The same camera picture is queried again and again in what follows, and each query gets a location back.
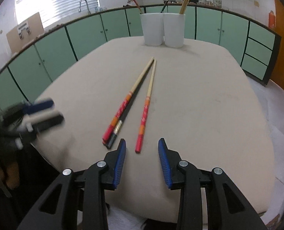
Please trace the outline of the black chopstick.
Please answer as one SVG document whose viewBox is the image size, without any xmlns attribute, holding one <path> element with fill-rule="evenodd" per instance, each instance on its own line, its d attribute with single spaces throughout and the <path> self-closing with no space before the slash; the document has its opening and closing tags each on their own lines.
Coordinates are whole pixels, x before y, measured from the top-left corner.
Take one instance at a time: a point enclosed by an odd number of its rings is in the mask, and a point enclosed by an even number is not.
<svg viewBox="0 0 284 230">
<path fill-rule="evenodd" d="M 109 138 L 109 140 L 108 140 L 108 143 L 107 144 L 103 144 L 108 150 L 110 150 L 112 148 L 112 146 L 113 146 L 113 144 L 114 144 L 114 142 L 115 142 L 115 140 L 116 140 L 116 138 L 118 136 L 119 130 L 121 129 L 121 126 L 122 126 L 123 122 L 125 121 L 125 118 L 126 118 L 128 112 L 129 112 L 129 110 L 130 110 L 130 108 L 131 108 L 131 106 L 132 106 L 132 104 L 133 104 L 133 102 L 135 100 L 135 97 L 137 96 L 137 94 L 139 92 L 139 89 L 140 89 L 141 85 L 142 84 L 138 85 L 138 87 L 137 87 L 136 91 L 134 92 L 133 97 L 131 98 L 129 104 L 127 105 L 127 107 L 125 108 L 123 114 L 119 118 L 119 121 L 116 124 L 116 126 L 115 126 L 115 128 L 114 128 L 114 130 L 113 130 L 113 132 L 112 132 L 112 134 L 111 134 L 111 136 Z"/>
</svg>

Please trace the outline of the red-ended wooden chopstick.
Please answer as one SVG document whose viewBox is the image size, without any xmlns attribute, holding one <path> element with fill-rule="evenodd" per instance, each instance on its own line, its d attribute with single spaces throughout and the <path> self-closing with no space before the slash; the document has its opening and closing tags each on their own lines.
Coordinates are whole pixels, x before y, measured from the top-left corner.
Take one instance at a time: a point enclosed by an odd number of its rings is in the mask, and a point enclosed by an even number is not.
<svg viewBox="0 0 284 230">
<path fill-rule="evenodd" d="M 152 68 L 151 78 L 150 78 L 150 82 L 149 82 L 149 86 L 148 86 L 147 96 L 146 96 L 145 104 L 144 104 L 144 107 L 143 107 L 143 113 L 142 113 L 142 117 L 141 117 L 138 138 L 137 138 L 137 141 L 136 141 L 135 152 L 137 154 L 139 154 L 141 152 L 141 149 L 142 149 L 143 137 L 145 135 L 145 128 L 146 128 L 146 122 L 147 122 L 147 117 L 148 117 L 148 110 L 149 110 L 149 106 L 150 106 L 150 100 L 151 100 L 152 87 L 153 87 L 155 73 L 156 73 L 156 60 L 154 60 L 154 63 L 153 63 L 153 68 Z"/>
<path fill-rule="evenodd" d="M 148 62 L 148 64 L 145 66 L 145 68 L 143 69 L 143 71 L 140 73 L 139 77 L 137 78 L 137 80 L 135 81 L 134 85 L 132 86 L 131 90 L 129 91 L 129 93 L 127 94 L 127 96 L 125 97 L 125 99 L 123 100 L 122 104 L 120 105 L 118 111 L 116 112 L 116 114 L 114 115 L 114 118 L 112 119 L 112 121 L 110 122 L 108 128 L 106 129 L 105 133 L 102 136 L 102 143 L 103 144 L 107 144 L 108 140 L 116 126 L 116 124 L 119 121 L 119 118 L 121 117 L 121 115 L 123 114 L 125 108 L 127 107 L 127 105 L 129 104 L 131 98 L 133 97 L 134 92 L 136 91 L 138 85 L 141 83 L 142 78 L 145 76 L 146 72 L 148 71 L 148 69 L 150 68 L 150 66 L 152 65 L 152 63 L 154 62 L 154 57 L 151 57 L 150 61 Z"/>
</svg>

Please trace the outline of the black spoon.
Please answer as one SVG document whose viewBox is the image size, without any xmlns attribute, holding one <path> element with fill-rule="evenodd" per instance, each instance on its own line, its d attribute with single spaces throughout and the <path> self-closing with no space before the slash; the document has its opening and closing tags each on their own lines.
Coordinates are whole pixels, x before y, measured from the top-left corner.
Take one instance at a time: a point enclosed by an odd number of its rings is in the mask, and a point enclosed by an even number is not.
<svg viewBox="0 0 284 230">
<path fill-rule="evenodd" d="M 170 1 L 170 0 L 165 0 L 165 1 L 164 1 L 164 6 L 162 7 L 160 13 L 163 13 L 163 12 L 164 12 L 164 9 L 165 9 L 165 7 L 167 6 L 167 4 L 168 4 L 169 1 Z"/>
</svg>

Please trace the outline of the plain wooden chopstick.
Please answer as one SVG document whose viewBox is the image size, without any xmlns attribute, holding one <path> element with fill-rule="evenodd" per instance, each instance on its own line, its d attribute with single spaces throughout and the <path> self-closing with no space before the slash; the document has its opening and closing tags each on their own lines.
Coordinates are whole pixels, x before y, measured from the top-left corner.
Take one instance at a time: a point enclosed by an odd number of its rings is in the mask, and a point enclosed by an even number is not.
<svg viewBox="0 0 284 230">
<path fill-rule="evenodd" d="M 182 6 L 181 6 L 181 9 L 180 9 L 180 12 L 179 12 L 180 15 L 184 14 L 189 2 L 190 2 L 190 0 L 183 0 Z"/>
</svg>

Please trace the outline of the green lower kitchen cabinets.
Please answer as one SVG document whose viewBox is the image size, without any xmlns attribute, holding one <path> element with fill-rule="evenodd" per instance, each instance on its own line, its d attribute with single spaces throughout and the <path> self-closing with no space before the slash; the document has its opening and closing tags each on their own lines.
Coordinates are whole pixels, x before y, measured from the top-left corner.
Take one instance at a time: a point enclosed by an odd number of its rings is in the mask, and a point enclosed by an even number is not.
<svg viewBox="0 0 284 230">
<path fill-rule="evenodd" d="M 0 111 L 32 102 L 78 60 L 106 42 L 142 36 L 138 8 L 111 9 L 75 19 L 37 36 L 0 70 Z M 226 48 L 242 70 L 266 85 L 277 61 L 281 36 L 243 15 L 188 6 L 184 36 Z"/>
</svg>

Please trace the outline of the kitchen faucet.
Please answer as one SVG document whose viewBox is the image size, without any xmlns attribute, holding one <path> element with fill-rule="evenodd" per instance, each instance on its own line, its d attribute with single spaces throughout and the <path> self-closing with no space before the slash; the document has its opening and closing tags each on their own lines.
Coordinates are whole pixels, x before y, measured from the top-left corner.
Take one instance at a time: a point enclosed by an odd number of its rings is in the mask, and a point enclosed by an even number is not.
<svg viewBox="0 0 284 230">
<path fill-rule="evenodd" d="M 87 1 L 87 0 L 80 0 L 78 12 L 79 12 L 79 13 L 82 13 L 82 9 L 83 9 L 83 8 L 85 8 L 86 13 L 87 13 L 88 15 L 91 14 L 91 10 L 89 9 L 89 5 L 88 5 L 88 1 Z"/>
</svg>

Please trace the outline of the cardboard box with picture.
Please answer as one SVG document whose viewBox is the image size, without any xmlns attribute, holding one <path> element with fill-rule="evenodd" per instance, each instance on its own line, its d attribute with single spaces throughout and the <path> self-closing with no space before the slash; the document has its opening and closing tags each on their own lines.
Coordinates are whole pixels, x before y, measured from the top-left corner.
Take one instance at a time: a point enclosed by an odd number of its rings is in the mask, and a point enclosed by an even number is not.
<svg viewBox="0 0 284 230">
<path fill-rule="evenodd" d="M 37 12 L 6 34 L 11 53 L 18 53 L 42 34 L 44 34 L 44 28 L 40 14 Z"/>
</svg>

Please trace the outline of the beige tablecloth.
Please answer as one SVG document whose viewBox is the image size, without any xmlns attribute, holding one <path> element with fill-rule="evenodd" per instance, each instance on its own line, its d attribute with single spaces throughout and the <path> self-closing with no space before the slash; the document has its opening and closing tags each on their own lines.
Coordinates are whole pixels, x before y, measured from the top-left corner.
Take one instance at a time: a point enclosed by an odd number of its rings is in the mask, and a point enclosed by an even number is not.
<svg viewBox="0 0 284 230">
<path fill-rule="evenodd" d="M 167 188 L 161 138 L 199 169 L 220 167 L 254 209 L 268 210 L 275 183 L 268 122 L 247 76 L 224 47 L 187 39 L 151 47 L 142 37 L 113 39 L 59 76 L 41 95 L 52 98 L 64 124 L 39 137 L 37 150 L 58 169 L 78 171 L 104 158 L 102 136 L 133 83 L 156 60 L 142 150 L 135 152 L 149 81 L 119 133 L 126 141 L 121 182 L 108 204 L 144 218 L 176 222 L 179 191 Z"/>
</svg>

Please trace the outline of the white twin utensil holder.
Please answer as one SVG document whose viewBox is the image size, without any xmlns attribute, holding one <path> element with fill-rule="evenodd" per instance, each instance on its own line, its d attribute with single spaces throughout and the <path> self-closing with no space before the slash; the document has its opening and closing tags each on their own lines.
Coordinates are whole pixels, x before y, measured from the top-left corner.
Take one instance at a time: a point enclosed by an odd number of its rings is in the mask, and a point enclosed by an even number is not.
<svg viewBox="0 0 284 230">
<path fill-rule="evenodd" d="M 184 14 L 146 13 L 140 15 L 143 39 L 147 46 L 165 44 L 171 48 L 184 45 Z"/>
</svg>

